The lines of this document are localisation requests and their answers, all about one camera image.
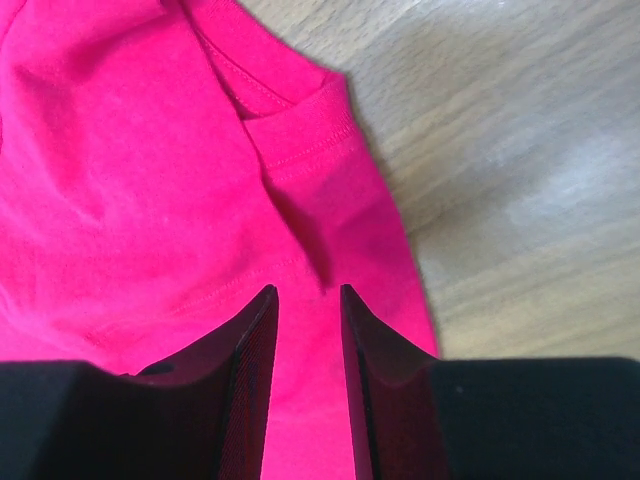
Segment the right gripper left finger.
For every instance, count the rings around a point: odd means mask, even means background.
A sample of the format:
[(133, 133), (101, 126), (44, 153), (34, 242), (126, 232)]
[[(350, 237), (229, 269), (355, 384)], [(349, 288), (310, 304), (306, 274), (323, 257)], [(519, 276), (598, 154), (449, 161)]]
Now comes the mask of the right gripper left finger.
[(1, 366), (5, 479), (256, 479), (278, 328), (263, 288), (136, 375), (82, 361)]

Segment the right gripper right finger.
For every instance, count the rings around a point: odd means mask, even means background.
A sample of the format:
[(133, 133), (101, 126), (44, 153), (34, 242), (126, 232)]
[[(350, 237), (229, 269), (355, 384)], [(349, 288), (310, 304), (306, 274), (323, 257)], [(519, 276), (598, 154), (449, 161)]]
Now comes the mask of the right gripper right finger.
[(639, 364), (440, 360), (341, 289), (360, 479), (635, 479)]

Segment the pink red t shirt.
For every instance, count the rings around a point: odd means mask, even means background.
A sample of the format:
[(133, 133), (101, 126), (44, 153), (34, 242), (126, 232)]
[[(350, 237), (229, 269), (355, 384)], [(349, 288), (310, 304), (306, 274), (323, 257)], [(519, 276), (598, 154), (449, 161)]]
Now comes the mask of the pink red t shirt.
[(1, 356), (135, 373), (280, 296), (262, 475), (355, 475), (349, 284), (437, 351), (345, 77), (234, 1), (1, 5)]

